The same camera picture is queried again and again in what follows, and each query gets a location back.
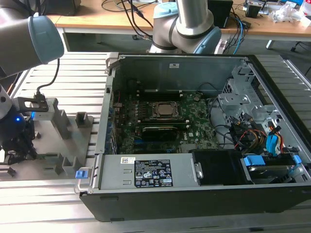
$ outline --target gray robot arm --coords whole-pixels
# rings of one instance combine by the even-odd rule
[[[49,18],[30,17],[27,6],[21,1],[0,0],[0,78],[47,64],[63,54],[63,42]],[[0,85],[0,146],[8,150],[14,148],[20,154],[18,158],[10,158],[8,163],[22,161],[29,154],[33,158],[36,155],[32,145],[32,121],[21,114],[32,111],[25,107],[26,101],[38,103],[34,111],[48,110],[45,97],[40,93],[33,99],[12,100]]]
[[[47,64],[64,54],[51,20],[30,17],[26,9],[21,1],[0,0],[0,78]]]
[[[153,44],[149,52],[214,53],[221,30],[207,0],[177,0],[159,4],[154,12]]]

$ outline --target table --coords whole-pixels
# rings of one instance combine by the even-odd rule
[[[135,34],[127,16],[124,12],[109,12],[101,8],[103,0],[82,0],[79,12],[74,17],[60,16],[54,18],[56,27],[60,32],[63,42],[68,45],[66,33],[110,33],[110,34]],[[300,22],[280,22],[274,23],[266,15],[258,18],[246,18],[245,12],[240,9],[243,0],[234,0],[233,8],[242,20],[250,22],[251,28],[247,33],[249,39],[260,40],[285,40],[285,41],[311,41],[311,27],[304,27]],[[113,2],[105,4],[108,9],[117,10]],[[155,5],[149,5],[142,9],[145,17],[153,22],[153,11]],[[152,33],[152,28],[146,21],[139,17],[135,17],[135,21],[147,33]],[[227,28],[222,29],[223,40],[226,40],[236,32],[236,24],[233,20],[229,20]]]

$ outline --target black connector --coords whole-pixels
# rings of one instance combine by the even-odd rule
[[[253,121],[253,117],[250,116],[250,115],[247,114],[247,113],[244,113],[243,118],[244,118],[246,121]]]
[[[241,124],[241,122],[238,119],[236,119],[235,117],[233,117],[233,116],[230,117],[230,121],[234,125],[240,125]]]
[[[271,133],[275,134],[281,130],[281,127],[278,125],[273,130],[271,130]]]

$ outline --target electronics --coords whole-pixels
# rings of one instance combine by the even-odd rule
[[[270,76],[283,66],[268,75],[256,57],[230,55],[108,61],[93,178],[80,192],[97,220],[275,213],[311,199],[311,135]]]
[[[260,10],[261,10],[261,6],[257,5],[256,2],[249,3],[247,5],[245,16],[249,18],[257,18],[257,15]]]
[[[208,0],[208,9],[214,15],[214,25],[225,28],[230,15],[232,0]]]
[[[81,0],[49,0],[47,2],[47,13],[62,16],[74,16],[81,4]]]

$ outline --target sticker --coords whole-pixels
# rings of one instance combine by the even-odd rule
[[[178,69],[179,68],[179,63],[171,63],[170,64],[170,68]]]
[[[134,164],[134,162],[135,162],[135,157],[122,157],[121,158],[122,164]]]
[[[136,160],[134,163],[136,188],[173,186],[170,160]]]

